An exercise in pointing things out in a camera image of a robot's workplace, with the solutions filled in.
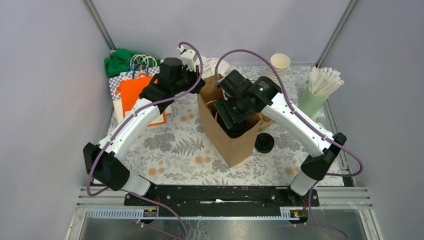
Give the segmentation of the blue checkered paper bag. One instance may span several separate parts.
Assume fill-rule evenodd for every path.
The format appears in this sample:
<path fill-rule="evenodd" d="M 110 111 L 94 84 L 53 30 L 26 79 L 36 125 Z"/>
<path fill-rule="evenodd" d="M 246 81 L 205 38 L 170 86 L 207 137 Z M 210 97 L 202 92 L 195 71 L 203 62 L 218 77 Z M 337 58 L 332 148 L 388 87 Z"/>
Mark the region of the blue checkered paper bag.
<path fill-rule="evenodd" d="M 117 122 L 120 123 L 123 120 L 123 108 L 121 102 L 121 91 L 120 91 L 120 82 L 128 79 L 136 79 L 140 77 L 149 77 L 158 74 L 160 72 L 160 68 L 152 67 L 145 72 L 144 70 L 135 70 L 135 71 L 127 71 L 122 72 L 118 76 L 112 77 L 108 80 L 109 90 L 112 97 L 112 102 L 114 106 L 114 112 L 116 115 Z"/>

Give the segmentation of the white cloth bag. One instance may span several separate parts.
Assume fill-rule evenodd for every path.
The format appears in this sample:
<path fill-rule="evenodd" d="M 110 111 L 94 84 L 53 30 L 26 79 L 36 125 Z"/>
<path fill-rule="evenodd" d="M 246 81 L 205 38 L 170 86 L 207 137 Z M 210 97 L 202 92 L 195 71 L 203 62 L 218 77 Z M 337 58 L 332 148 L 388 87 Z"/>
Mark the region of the white cloth bag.
<path fill-rule="evenodd" d="M 226 60 L 222 60 L 219 64 L 219 58 L 216 57 L 201 57 L 203 62 L 203 72 L 202 79 L 215 75 L 215 68 L 218 65 L 218 74 L 224 76 L 225 73 L 229 70 L 230 64 Z"/>

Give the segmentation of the black cup lid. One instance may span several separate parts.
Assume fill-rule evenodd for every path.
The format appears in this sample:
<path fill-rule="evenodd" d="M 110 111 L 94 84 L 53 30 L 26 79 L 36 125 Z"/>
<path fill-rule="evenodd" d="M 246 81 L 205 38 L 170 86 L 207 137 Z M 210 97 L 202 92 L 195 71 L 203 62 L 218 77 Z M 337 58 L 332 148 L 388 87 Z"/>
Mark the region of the black cup lid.
<path fill-rule="evenodd" d="M 247 126 L 245 124 L 234 125 L 232 128 L 229 128 L 226 133 L 232 138 L 236 139 L 241 137 L 247 131 Z"/>

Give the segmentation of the green straw holder cup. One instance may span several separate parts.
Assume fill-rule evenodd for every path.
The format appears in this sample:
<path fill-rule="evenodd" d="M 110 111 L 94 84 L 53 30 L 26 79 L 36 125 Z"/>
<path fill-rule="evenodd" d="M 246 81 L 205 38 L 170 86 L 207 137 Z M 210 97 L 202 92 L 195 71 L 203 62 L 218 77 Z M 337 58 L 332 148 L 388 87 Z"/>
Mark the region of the green straw holder cup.
<path fill-rule="evenodd" d="M 298 101 L 297 107 L 301 110 L 305 115 L 312 118 L 314 117 L 321 107 L 324 105 L 326 100 L 329 97 L 318 97 L 311 93 L 311 91 L 307 88 L 303 94 L 303 96 Z"/>

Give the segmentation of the orange paper bag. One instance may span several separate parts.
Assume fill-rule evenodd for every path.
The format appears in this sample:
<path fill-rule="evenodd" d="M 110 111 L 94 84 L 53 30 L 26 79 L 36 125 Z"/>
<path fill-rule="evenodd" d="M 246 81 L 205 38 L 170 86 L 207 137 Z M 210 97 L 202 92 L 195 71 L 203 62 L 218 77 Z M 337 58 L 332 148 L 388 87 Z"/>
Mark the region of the orange paper bag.
<path fill-rule="evenodd" d="M 121 81 L 119 84 L 123 117 L 133 109 L 139 94 L 147 87 L 152 80 L 152 76 L 142 76 L 134 79 Z"/>

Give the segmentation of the floral table mat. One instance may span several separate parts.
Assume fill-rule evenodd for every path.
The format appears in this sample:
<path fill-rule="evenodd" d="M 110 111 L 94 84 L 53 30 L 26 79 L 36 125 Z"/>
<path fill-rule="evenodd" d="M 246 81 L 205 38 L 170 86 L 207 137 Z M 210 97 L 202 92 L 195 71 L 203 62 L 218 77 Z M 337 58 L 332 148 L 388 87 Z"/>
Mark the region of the floral table mat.
<path fill-rule="evenodd" d="M 187 94 L 171 108 L 166 123 L 144 128 L 122 160 L 155 184 L 287 186 L 308 155 L 295 137 L 272 123 L 264 131 L 274 138 L 273 149 L 254 150 L 229 167 L 201 127 L 197 97 Z"/>

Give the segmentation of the brown pulp cup carrier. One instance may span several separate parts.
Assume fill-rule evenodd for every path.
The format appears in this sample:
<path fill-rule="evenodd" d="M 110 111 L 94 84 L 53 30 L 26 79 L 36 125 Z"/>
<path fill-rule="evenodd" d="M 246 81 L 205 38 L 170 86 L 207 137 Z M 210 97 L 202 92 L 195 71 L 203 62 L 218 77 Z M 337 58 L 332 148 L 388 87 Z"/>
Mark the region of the brown pulp cup carrier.
<path fill-rule="evenodd" d="M 258 127 L 259 131 L 262 131 L 268 128 L 273 123 L 273 120 L 271 118 L 263 115 L 262 113 L 258 113 L 258 116 L 260 118 L 259 127 Z"/>

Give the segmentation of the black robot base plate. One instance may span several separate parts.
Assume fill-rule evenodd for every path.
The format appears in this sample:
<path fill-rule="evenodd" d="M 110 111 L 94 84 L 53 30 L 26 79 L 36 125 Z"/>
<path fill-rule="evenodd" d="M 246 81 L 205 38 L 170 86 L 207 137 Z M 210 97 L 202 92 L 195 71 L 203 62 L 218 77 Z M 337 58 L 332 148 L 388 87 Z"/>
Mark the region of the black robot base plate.
<path fill-rule="evenodd" d="M 255 209 L 287 208 L 307 210 L 308 206 L 320 205 L 316 190 L 312 191 L 311 203 L 308 195 L 299 196 L 285 186 L 242 185 L 165 185 L 149 188 L 145 199 L 131 194 L 125 196 L 124 205 L 130 207 L 152 207 L 170 213 L 206 213 L 212 211 L 244 212 Z"/>

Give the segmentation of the brown paper bag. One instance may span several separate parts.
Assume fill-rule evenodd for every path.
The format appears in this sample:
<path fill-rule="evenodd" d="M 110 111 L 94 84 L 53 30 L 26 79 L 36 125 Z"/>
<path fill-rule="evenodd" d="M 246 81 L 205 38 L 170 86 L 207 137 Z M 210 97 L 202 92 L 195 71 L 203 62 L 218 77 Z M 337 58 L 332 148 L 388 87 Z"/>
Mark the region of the brown paper bag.
<path fill-rule="evenodd" d="M 218 122 L 219 114 L 214 103 L 224 98 L 223 91 L 215 87 L 215 77 L 204 79 L 205 86 L 197 94 L 200 126 L 220 156 L 232 168 L 252 155 L 259 133 L 261 118 L 254 114 L 243 123 L 241 133 L 228 135 L 225 125 Z"/>

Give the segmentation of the white wrapped straws bundle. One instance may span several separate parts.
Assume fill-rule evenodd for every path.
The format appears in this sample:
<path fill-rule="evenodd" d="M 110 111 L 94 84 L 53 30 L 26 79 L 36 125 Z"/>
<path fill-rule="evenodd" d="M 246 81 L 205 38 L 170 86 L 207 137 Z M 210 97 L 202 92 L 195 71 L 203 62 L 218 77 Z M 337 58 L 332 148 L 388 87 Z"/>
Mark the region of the white wrapped straws bundle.
<path fill-rule="evenodd" d="M 341 73 L 331 67 L 313 67 L 309 77 L 308 90 L 317 98 L 328 98 L 339 87 L 345 84 Z"/>

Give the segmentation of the black cup lids stack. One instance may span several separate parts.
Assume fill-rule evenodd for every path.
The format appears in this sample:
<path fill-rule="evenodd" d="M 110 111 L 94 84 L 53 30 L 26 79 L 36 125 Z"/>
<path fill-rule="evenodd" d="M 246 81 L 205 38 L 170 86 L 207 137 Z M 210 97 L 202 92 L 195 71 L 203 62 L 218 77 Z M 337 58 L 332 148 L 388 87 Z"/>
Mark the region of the black cup lids stack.
<path fill-rule="evenodd" d="M 269 133 L 263 132 L 257 135 L 254 148 L 262 154 L 267 154 L 274 148 L 274 145 L 274 138 Z"/>

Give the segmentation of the green cloth bag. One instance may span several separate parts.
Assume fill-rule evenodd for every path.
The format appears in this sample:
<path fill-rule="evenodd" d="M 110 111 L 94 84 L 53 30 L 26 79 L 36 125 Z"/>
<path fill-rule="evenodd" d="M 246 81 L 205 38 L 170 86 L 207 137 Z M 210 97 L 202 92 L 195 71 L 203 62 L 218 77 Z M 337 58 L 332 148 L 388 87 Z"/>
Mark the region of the green cloth bag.
<path fill-rule="evenodd" d="M 137 53 L 125 48 L 111 50 L 109 56 L 103 60 L 105 74 L 108 78 L 132 70 L 158 67 L 161 63 L 160 59 L 154 58 L 149 53 Z"/>

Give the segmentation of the stack of paper cups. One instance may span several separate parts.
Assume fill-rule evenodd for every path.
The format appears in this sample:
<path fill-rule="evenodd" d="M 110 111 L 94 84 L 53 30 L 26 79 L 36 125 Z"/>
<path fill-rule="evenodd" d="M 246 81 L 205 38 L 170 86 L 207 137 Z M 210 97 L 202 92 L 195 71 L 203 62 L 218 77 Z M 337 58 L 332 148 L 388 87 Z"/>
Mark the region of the stack of paper cups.
<path fill-rule="evenodd" d="M 280 85 L 277 76 L 279 76 L 281 80 L 284 80 L 291 64 L 291 60 L 287 55 L 283 53 L 276 53 L 271 56 L 270 63 L 276 70 L 277 74 L 274 74 L 273 70 L 268 67 L 266 70 L 266 76 L 270 78 L 273 82 L 275 82 L 277 85 Z"/>

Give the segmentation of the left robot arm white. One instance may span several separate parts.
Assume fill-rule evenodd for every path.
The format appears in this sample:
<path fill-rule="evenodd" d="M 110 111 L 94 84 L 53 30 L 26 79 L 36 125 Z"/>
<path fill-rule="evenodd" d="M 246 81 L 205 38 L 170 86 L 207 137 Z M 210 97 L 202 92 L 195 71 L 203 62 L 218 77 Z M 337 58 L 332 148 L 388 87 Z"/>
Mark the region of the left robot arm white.
<path fill-rule="evenodd" d="M 97 144 L 89 142 L 83 148 L 88 181 L 97 180 L 107 189 L 136 195 L 144 206 L 152 204 L 155 192 L 150 188 L 151 182 L 130 171 L 122 160 L 142 131 L 175 99 L 200 91 L 205 85 L 202 74 L 201 57 L 165 58 L 159 73 L 151 77 L 116 128 Z"/>

